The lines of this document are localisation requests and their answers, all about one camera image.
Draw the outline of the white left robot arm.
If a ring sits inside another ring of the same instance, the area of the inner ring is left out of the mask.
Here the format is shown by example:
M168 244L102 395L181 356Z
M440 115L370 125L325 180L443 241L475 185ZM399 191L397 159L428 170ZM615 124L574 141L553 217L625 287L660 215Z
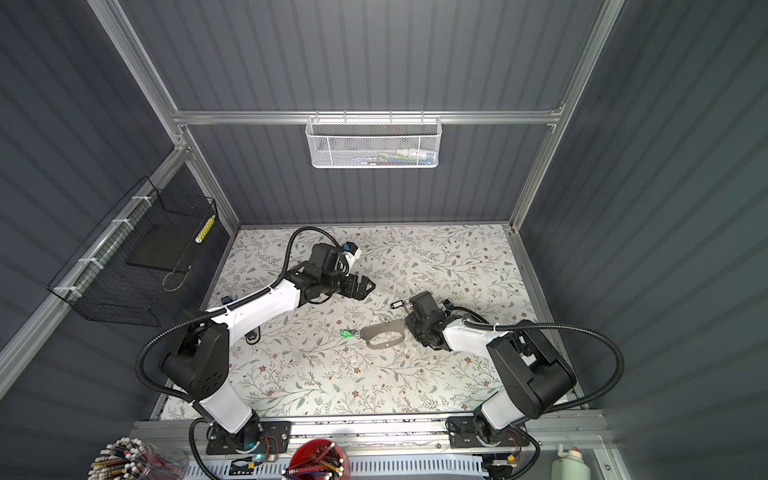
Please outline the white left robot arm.
M240 453L263 446L258 414L228 380L230 347L251 338L266 322L335 295L362 301L375 289L352 272L362 255L353 242L339 243L327 231L303 226L289 237L281 270L262 289L178 322L149 340L134 369L146 387L190 404L203 422L221 430Z

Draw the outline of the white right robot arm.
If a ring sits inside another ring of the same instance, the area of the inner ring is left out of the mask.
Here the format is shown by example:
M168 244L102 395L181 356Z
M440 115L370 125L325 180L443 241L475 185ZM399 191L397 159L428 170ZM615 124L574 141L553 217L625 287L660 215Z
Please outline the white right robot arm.
M581 407L606 395L625 371L619 346L591 329L551 322L491 324L465 308L439 305L429 292L411 297L408 303L411 312L405 325L419 343L433 350L485 358L496 369L502 388L473 414L473 429L483 443L495 442L502 431L529 419ZM546 330L579 333L603 343L615 358L611 377L595 391L562 403L560 399L576 386L577 376L545 336Z

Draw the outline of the white mesh basket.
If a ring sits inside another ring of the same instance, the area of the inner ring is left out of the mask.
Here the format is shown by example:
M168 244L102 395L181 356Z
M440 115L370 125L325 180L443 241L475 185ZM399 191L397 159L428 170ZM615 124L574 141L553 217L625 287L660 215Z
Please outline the white mesh basket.
M438 166L443 125L438 117L307 120L311 163L318 169L432 169Z

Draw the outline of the yellow marker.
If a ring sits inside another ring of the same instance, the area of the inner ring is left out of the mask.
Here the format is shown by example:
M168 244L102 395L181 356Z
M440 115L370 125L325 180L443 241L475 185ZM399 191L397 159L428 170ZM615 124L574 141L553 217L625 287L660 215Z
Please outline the yellow marker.
M215 222L216 222L216 215L211 215L205 221L205 223L201 226L200 230L197 232L196 236L194 237L194 241L196 244L201 244L205 240L208 233L214 226Z

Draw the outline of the red pencil cup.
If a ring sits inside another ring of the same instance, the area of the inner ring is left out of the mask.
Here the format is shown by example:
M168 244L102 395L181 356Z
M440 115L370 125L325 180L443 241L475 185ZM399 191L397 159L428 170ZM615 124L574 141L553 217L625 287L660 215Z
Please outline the red pencil cup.
M346 452L334 441L310 440L291 457L282 471L283 479L350 480L351 462Z

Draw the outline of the black foam pad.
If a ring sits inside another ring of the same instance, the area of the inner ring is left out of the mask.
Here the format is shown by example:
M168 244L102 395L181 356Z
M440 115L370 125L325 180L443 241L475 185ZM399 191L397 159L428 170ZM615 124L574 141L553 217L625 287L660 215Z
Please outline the black foam pad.
M155 224L130 252L126 264L164 272L186 273L202 247L202 244L194 241L196 234L191 227Z

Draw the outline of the clear pencil cup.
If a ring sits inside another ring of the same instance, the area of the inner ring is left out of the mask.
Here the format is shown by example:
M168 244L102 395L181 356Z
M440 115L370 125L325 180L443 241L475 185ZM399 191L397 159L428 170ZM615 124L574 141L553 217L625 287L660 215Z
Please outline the clear pencil cup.
M90 480L183 479L189 461L184 454L167 453L138 438L122 437L107 444L91 463Z

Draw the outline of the white glue bottle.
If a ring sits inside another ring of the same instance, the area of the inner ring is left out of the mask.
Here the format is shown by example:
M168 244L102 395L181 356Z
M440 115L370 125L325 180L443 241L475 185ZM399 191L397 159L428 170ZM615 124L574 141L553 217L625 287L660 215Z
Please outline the white glue bottle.
M551 465L551 480L590 480L591 469L577 447L565 449L558 445L557 459Z

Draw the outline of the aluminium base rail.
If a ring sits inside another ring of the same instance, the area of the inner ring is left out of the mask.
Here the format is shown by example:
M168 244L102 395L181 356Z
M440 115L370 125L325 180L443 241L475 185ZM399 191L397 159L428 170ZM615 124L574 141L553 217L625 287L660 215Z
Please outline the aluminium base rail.
M468 413L410 413L359 416L285 417L291 424L288 434L279 439L287 442L285 455L312 439L336 442L348 455L383 455L398 453L485 453L505 452L502 445L486 448L477 442L473 431L450 432L454 427L468 426ZM555 450L560 444L581 449L602 448L611 440L604 415L599 410L566 410L528 420L525 429L544 450Z

